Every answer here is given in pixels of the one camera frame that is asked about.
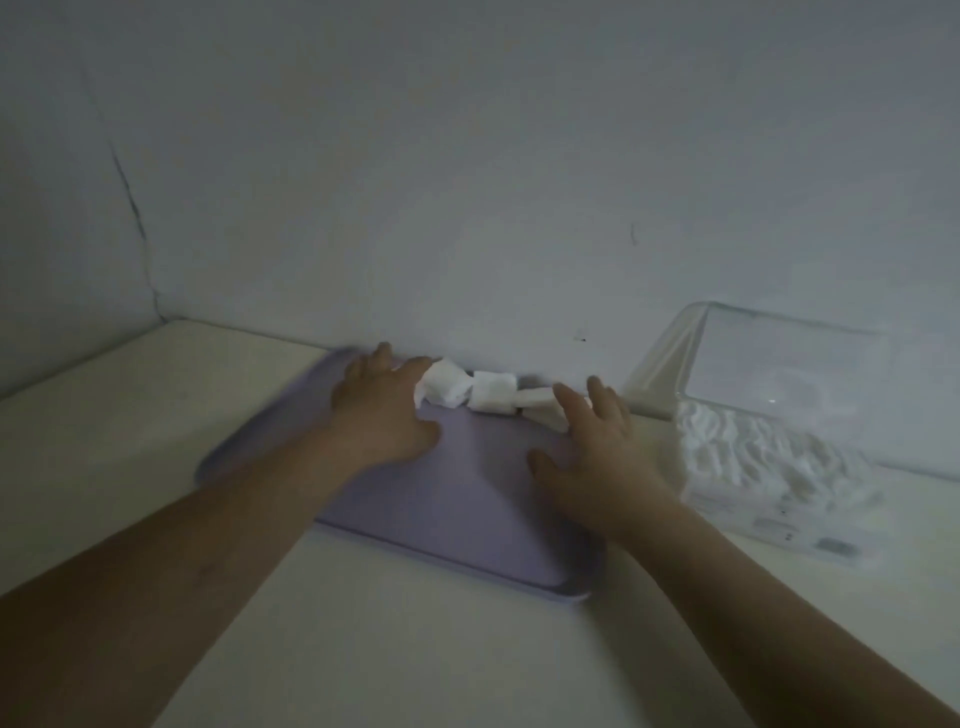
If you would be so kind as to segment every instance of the table surface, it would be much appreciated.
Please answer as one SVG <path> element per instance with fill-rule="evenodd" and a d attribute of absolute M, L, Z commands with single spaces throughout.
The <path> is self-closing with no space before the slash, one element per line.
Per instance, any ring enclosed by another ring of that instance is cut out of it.
<path fill-rule="evenodd" d="M 0 401 L 0 592 L 189 493 L 197 462 L 322 350 L 175 322 Z M 669 425 L 637 418 L 656 442 Z M 960 486 L 879 469 L 874 572 L 732 540 L 960 709 Z M 305 534 L 157 723 L 749 725 L 646 574 L 564 606 Z"/>

